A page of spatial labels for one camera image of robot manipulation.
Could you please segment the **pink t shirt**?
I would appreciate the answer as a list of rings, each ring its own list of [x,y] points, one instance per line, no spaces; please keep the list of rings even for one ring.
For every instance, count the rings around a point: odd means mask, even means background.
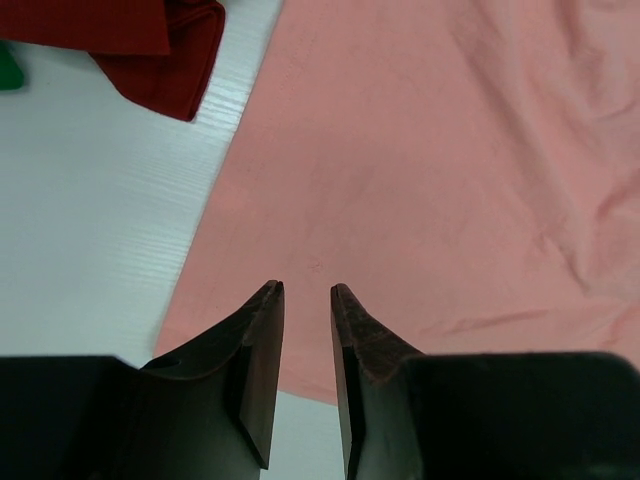
[[[308,398],[338,283],[426,353],[637,362],[638,3],[285,2],[156,353],[270,279]]]

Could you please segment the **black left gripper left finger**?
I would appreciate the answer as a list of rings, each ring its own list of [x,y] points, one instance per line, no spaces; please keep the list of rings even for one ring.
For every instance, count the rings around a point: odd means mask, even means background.
[[[117,479],[257,479],[269,465],[284,330],[284,285],[131,378]]]

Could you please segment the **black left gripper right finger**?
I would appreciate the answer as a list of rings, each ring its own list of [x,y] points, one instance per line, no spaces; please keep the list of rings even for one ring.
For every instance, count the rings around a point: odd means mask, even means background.
[[[347,479],[421,479],[401,366],[418,355],[370,315],[345,284],[331,288],[331,330]]]

